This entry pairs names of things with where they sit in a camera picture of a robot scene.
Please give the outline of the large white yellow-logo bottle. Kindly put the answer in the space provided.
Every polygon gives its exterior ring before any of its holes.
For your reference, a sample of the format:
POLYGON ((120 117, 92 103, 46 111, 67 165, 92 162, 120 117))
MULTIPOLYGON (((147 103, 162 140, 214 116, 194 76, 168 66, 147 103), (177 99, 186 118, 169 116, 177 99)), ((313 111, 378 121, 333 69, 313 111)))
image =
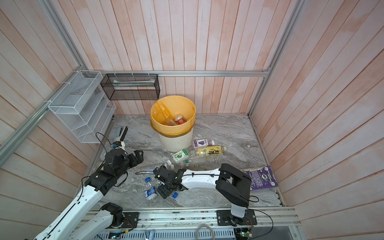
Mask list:
POLYGON ((166 118, 164 125, 166 126, 178 126, 179 124, 175 122, 172 118, 166 118))

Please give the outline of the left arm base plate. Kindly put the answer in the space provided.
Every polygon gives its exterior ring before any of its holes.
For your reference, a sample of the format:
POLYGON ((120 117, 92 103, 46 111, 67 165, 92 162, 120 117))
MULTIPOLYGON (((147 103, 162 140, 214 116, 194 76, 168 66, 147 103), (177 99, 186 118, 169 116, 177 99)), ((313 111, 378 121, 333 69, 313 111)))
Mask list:
POLYGON ((113 228, 135 229, 138 225, 139 212, 119 212, 114 215, 111 226, 113 228))

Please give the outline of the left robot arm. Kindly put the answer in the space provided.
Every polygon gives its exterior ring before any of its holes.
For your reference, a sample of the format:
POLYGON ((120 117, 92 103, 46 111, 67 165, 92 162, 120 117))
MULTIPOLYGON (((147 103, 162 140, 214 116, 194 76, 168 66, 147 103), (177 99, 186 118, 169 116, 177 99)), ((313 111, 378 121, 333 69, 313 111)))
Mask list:
POLYGON ((135 150, 132 154, 128 154, 123 148, 107 152, 97 170, 85 177, 80 193, 35 239, 66 240, 89 210, 117 185, 118 179, 143 161, 144 152, 140 150, 135 150))

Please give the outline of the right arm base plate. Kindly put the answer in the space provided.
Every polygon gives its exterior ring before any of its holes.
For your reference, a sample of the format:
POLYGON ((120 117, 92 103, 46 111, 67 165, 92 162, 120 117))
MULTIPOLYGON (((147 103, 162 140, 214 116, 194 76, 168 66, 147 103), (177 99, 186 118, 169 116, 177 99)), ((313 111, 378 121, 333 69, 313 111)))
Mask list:
POLYGON ((235 217, 231 214, 230 210, 218 210, 217 223, 219 226, 255 226, 257 225, 257 219, 254 210, 245 210, 245 216, 243 218, 235 217))

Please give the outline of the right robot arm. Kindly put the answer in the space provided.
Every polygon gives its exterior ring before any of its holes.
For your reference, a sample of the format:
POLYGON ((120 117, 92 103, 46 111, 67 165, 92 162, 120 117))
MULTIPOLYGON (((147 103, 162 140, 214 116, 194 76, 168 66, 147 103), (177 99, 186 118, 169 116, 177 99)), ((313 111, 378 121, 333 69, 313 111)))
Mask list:
POLYGON ((162 184, 158 193, 166 199, 174 192, 190 189, 215 189, 231 203, 231 215, 242 219, 250 204, 251 178, 229 164, 209 171, 179 169, 168 170, 164 166, 153 170, 155 178, 162 184))

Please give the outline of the red label clear bottle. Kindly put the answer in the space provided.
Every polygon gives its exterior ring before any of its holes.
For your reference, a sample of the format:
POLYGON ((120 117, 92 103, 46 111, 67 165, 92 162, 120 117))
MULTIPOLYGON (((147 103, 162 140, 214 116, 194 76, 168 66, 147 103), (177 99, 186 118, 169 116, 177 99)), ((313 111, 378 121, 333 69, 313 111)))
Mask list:
POLYGON ((184 123, 187 122, 187 120, 185 119, 185 117, 182 115, 182 114, 178 114, 174 117, 174 121, 178 124, 178 125, 182 125, 184 123))

